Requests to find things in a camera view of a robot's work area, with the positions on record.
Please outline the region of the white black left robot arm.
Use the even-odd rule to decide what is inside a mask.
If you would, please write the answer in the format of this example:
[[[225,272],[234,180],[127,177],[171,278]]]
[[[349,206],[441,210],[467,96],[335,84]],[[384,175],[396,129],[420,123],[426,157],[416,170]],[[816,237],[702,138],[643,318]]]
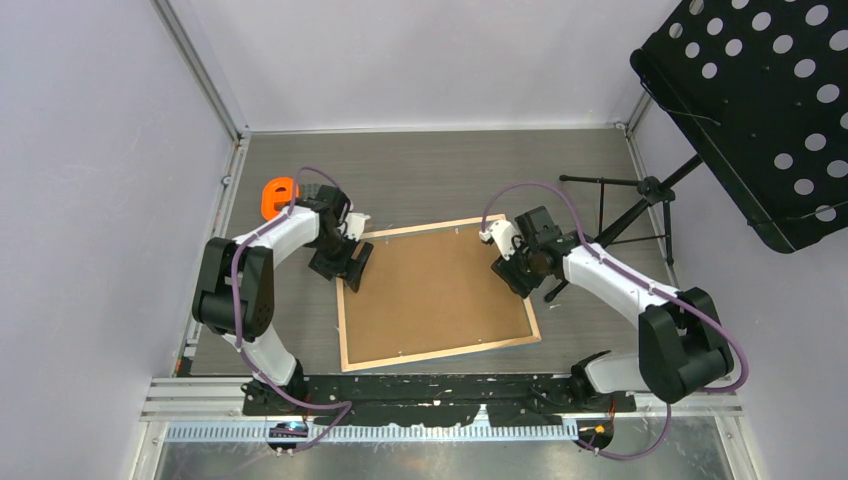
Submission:
[[[205,245],[194,292],[193,319],[242,355],[280,412],[298,412],[307,398],[301,362],[272,326],[275,270],[300,248],[309,268],[358,291],[373,246],[361,239],[370,217],[355,212],[339,188],[319,186],[253,231]]]

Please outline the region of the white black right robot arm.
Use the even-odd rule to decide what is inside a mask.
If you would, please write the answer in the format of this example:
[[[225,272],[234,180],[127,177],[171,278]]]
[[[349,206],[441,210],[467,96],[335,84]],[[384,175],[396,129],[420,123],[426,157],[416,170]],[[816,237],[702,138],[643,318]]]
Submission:
[[[627,391],[649,392],[673,404],[733,371],[731,346],[717,329],[715,306],[705,291],[653,281],[592,238],[563,233],[544,207],[514,221],[493,221],[479,238],[497,248],[492,269],[520,297],[555,277],[595,295],[635,326],[635,352],[602,351],[572,366],[567,387],[580,408],[596,410],[612,393]]]

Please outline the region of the grey building block plate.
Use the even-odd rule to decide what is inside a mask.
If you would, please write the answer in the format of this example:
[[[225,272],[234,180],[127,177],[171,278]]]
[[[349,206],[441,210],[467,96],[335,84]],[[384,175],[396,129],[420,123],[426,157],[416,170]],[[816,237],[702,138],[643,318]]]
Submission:
[[[297,198],[299,201],[314,199],[321,188],[319,183],[301,183],[298,185]]]

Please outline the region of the orange horseshoe toy block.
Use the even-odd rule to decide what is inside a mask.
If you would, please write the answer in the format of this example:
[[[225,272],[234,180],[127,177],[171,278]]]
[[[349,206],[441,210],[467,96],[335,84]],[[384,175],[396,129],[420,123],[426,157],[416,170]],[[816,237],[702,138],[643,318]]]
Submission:
[[[292,177],[276,177],[266,183],[260,200],[264,220],[274,219],[293,199],[300,196],[300,187]]]

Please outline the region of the black music stand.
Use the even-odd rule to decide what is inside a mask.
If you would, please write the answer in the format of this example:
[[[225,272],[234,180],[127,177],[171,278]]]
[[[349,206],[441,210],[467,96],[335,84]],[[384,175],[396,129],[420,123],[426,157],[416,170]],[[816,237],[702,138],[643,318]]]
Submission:
[[[847,5],[683,1],[629,58],[693,157],[771,250],[847,226]]]

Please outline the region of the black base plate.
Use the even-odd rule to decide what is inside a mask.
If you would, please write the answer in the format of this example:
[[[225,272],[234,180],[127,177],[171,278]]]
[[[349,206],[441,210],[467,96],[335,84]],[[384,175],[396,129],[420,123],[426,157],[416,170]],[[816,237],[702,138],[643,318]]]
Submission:
[[[296,416],[319,426],[351,410],[343,426],[467,426],[485,412],[495,427],[549,426],[560,414],[631,413],[633,397],[586,397],[565,374],[312,375],[296,390],[297,406],[257,380],[242,384],[246,416]]]

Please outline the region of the aluminium front rail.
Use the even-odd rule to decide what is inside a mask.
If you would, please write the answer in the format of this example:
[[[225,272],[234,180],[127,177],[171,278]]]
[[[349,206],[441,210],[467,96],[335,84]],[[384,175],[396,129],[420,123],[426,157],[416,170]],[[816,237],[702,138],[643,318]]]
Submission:
[[[618,392],[634,398],[631,413],[560,414],[549,426],[495,427],[485,412],[467,426],[383,427],[343,426],[340,423],[352,408],[339,403],[336,418],[327,426],[296,416],[246,416],[242,412],[241,386],[249,377],[184,377],[154,380],[142,407],[141,418],[161,427],[161,438],[174,442],[302,443],[318,439],[323,443],[453,443],[485,441],[576,440],[596,436],[606,439],[627,420],[663,421],[666,417],[738,416],[742,409],[732,395],[698,392],[672,406],[648,393]]]

